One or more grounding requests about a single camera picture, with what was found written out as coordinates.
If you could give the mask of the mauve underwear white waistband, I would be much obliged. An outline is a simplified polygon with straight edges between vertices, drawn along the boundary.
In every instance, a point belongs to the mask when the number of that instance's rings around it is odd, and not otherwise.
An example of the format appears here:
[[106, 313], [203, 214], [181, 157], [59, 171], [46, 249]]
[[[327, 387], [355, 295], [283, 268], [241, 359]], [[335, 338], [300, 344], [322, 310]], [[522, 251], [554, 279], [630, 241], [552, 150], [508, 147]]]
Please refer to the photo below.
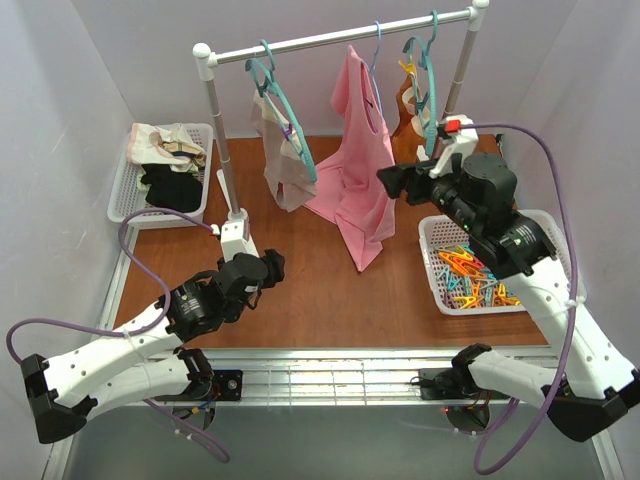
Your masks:
[[253, 95], [251, 121], [262, 138], [263, 175], [271, 195], [281, 209], [292, 212], [316, 196], [315, 183], [257, 91]]

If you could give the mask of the purple clothespin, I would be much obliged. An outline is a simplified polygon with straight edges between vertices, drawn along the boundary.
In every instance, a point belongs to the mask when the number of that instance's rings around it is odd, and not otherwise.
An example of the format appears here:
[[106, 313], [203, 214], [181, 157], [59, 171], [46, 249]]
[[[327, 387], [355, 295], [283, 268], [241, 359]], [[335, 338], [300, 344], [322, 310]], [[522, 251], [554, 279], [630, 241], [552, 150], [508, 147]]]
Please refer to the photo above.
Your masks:
[[285, 127], [283, 127], [283, 128], [281, 129], [281, 131], [282, 131], [282, 134], [283, 134], [284, 138], [285, 138], [287, 141], [291, 141], [291, 139], [292, 139], [293, 135], [295, 134], [295, 128], [294, 128], [294, 125], [293, 125], [293, 124], [291, 124], [291, 123], [288, 123]]

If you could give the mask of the teal clothes hanger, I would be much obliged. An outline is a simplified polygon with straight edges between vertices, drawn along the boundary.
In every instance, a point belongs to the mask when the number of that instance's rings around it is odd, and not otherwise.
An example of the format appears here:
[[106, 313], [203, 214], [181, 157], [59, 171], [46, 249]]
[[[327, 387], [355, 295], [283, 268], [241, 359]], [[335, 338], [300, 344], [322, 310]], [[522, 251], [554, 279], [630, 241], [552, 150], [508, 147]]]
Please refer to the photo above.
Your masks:
[[304, 131], [292, 108], [287, 96], [275, 77], [276, 64], [269, 43], [265, 39], [260, 40], [264, 53], [267, 55], [269, 65], [266, 66], [257, 58], [245, 61], [245, 71], [251, 76], [259, 97], [264, 101], [268, 109], [273, 113], [280, 130], [288, 123], [294, 125], [295, 134], [291, 141], [285, 140], [292, 146], [294, 152], [302, 160], [307, 169], [310, 180], [317, 181], [317, 172], [313, 156], [304, 135]]

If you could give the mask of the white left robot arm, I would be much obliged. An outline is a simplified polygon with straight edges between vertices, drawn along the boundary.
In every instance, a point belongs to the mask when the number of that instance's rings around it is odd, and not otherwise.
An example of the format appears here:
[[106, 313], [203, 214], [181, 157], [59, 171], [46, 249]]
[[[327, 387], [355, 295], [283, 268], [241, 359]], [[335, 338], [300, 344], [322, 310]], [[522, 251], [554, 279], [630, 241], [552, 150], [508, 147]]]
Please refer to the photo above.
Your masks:
[[193, 339], [236, 322], [255, 309], [262, 292], [285, 278], [285, 259], [238, 253], [202, 271], [142, 313], [74, 351], [20, 363], [37, 437], [52, 444], [90, 420], [138, 401], [210, 399], [215, 374], [206, 356], [186, 348]]

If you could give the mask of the brown beige underwear hanging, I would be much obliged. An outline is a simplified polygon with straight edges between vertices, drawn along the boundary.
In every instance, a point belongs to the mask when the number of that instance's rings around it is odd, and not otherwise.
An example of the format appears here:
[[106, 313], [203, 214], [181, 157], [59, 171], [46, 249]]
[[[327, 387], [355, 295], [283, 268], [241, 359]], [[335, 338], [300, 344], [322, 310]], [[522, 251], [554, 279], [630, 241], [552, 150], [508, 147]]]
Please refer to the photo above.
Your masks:
[[399, 123], [390, 136], [394, 160], [396, 164], [414, 163], [419, 160], [418, 153], [424, 152], [426, 138], [420, 118], [415, 112], [415, 98], [410, 75], [406, 76], [396, 93], [396, 105]]

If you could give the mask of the yellow clothespin on hanger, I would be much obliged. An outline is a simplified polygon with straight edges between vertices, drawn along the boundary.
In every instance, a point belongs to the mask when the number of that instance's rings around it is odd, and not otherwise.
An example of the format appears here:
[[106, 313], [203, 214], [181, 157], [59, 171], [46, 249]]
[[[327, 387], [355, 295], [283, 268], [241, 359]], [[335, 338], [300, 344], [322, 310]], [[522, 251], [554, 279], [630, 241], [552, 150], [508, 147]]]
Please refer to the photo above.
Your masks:
[[399, 60], [398, 64], [408, 78], [411, 80], [416, 80], [418, 78], [417, 67], [412, 57], [409, 57], [409, 59], [405, 61]]

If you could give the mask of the teal hanger on right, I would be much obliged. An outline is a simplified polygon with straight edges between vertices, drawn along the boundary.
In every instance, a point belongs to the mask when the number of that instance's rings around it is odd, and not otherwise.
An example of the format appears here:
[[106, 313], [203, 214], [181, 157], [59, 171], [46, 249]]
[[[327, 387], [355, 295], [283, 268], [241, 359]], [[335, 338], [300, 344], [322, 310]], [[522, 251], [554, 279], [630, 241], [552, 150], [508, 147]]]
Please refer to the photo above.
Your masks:
[[434, 67], [430, 55], [431, 45], [437, 38], [439, 20], [438, 12], [431, 11], [433, 17], [432, 33], [430, 39], [425, 42], [420, 36], [411, 36], [403, 46], [403, 53], [406, 60], [412, 57], [417, 67], [417, 73], [423, 70], [426, 73], [428, 87], [422, 91], [419, 87], [418, 78], [412, 80], [412, 89], [415, 98], [415, 112], [420, 118], [424, 137], [426, 138], [425, 154], [431, 157], [434, 153], [437, 139], [437, 121], [433, 114], [437, 112], [437, 92]]

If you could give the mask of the blue thin hanger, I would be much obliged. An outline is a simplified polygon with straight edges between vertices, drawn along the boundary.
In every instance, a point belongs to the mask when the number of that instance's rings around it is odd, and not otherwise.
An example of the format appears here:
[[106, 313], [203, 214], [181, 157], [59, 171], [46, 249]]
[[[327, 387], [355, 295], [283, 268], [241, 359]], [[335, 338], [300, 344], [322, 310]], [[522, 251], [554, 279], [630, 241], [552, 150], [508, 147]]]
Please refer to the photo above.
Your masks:
[[376, 43], [376, 48], [375, 48], [372, 60], [367, 65], [367, 67], [368, 67], [368, 70], [369, 70], [369, 78], [371, 80], [373, 92], [375, 94], [376, 105], [377, 105], [378, 110], [380, 112], [381, 118], [384, 118], [383, 104], [382, 104], [382, 101], [381, 101], [379, 85], [378, 85], [377, 77], [376, 77], [378, 56], [379, 56], [381, 42], [382, 42], [382, 31], [381, 31], [380, 23], [378, 21], [375, 21], [374, 25], [376, 26], [377, 43]]

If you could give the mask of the pink t-shirt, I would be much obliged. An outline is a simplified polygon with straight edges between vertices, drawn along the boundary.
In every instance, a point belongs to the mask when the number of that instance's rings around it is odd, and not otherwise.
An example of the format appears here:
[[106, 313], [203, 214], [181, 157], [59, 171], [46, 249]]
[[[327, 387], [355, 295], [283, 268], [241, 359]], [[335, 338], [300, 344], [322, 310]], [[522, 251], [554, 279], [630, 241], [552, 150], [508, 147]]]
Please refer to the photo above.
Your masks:
[[377, 177], [395, 164], [386, 122], [365, 62], [348, 46], [331, 106], [344, 120], [338, 150], [316, 166], [316, 196], [305, 207], [335, 224], [359, 272], [395, 234], [395, 201]]

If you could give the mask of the white clothespin basket right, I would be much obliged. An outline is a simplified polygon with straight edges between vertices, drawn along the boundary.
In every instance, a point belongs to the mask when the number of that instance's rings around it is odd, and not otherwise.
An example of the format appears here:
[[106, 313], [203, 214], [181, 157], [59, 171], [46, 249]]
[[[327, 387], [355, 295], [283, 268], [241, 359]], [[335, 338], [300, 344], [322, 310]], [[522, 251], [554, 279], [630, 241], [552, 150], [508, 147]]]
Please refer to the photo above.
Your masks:
[[482, 267], [481, 278], [457, 273], [445, 260], [444, 253], [472, 253], [468, 235], [447, 216], [429, 216], [418, 226], [419, 243], [430, 289], [438, 309], [445, 315], [489, 315], [516, 313], [524, 307], [513, 301], [514, 296], [501, 287], [489, 270]]

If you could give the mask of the pile of coloured clothespins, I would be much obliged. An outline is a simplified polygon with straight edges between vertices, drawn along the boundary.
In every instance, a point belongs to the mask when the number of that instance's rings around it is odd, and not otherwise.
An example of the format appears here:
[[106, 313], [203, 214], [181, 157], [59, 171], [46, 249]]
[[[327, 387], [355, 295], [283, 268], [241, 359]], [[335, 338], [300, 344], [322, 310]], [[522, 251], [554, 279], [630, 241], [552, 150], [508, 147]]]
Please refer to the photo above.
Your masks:
[[473, 253], [468, 244], [434, 250], [435, 283], [446, 308], [467, 310], [520, 307], [514, 295]]

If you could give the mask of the black garment in basket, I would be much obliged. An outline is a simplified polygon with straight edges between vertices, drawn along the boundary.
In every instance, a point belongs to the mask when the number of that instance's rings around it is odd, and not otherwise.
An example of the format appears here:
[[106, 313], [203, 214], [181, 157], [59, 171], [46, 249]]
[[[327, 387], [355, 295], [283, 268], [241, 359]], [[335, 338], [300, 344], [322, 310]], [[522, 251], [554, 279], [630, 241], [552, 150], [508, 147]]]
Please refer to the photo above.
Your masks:
[[147, 188], [149, 205], [182, 213], [191, 213], [200, 207], [203, 186], [191, 173], [175, 172], [164, 164], [145, 164], [142, 172], [140, 184]]

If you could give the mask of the white laundry basket left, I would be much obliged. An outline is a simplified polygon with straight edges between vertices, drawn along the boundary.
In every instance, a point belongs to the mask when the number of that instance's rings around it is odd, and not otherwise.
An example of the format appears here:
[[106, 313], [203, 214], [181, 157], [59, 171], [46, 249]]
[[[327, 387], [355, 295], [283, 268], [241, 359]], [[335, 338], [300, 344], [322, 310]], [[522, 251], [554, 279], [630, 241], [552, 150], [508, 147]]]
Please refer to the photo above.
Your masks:
[[[215, 135], [213, 128], [206, 123], [185, 123], [184, 127], [193, 142], [203, 147], [206, 152], [205, 166], [196, 176], [203, 187], [200, 205], [194, 212], [188, 213], [191, 218], [202, 220], [208, 200]], [[121, 223], [132, 212], [151, 207], [146, 202], [147, 193], [138, 188], [138, 175], [142, 172], [141, 167], [130, 163], [126, 158], [126, 150], [130, 138], [131, 134], [128, 133], [122, 143], [119, 163], [107, 208], [108, 218], [117, 224]], [[130, 224], [140, 230], [192, 227], [190, 222], [181, 217], [163, 213], [141, 215], [133, 219]]]

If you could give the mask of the cream pink garment in basket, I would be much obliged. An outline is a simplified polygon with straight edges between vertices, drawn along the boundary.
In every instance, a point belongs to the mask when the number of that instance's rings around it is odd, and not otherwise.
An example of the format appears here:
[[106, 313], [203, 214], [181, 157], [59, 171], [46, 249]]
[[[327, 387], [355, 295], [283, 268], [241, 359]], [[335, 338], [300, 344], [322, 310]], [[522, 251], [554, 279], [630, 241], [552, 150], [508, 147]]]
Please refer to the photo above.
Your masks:
[[176, 173], [195, 173], [206, 165], [206, 150], [196, 144], [183, 124], [168, 129], [134, 123], [126, 148], [129, 163], [164, 165]]

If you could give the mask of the aluminium mounting rail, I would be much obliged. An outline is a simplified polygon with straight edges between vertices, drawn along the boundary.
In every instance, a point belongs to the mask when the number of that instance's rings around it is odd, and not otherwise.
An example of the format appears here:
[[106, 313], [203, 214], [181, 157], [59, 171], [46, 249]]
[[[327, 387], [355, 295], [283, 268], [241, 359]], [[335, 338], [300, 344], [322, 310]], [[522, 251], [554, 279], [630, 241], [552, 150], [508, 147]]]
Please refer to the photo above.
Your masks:
[[419, 387], [450, 368], [452, 350], [427, 349], [204, 349], [215, 374], [210, 399], [160, 404], [188, 408], [238, 404], [246, 407], [413, 405], [462, 402], [459, 394]]

